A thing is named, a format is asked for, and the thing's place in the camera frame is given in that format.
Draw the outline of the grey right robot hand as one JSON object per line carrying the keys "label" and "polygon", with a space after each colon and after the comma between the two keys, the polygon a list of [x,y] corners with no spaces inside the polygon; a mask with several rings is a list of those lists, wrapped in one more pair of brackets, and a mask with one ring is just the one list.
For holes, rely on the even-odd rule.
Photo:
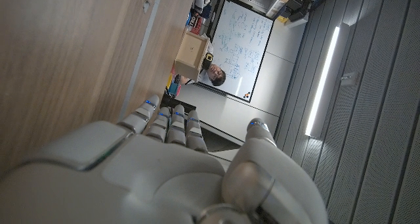
{"label": "grey right robot hand", "polygon": [[254,118],[230,165],[207,151],[196,111],[149,99],[89,123],[1,178],[2,223],[327,223],[317,186]]}

